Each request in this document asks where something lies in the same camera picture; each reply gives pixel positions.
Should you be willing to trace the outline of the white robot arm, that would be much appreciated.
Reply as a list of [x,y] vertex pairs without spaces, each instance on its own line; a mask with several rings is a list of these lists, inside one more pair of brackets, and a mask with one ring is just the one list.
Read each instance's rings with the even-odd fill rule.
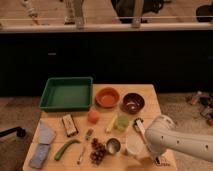
[[213,162],[213,136],[173,131],[174,122],[166,115],[159,115],[145,129],[148,148],[155,157],[167,149]]

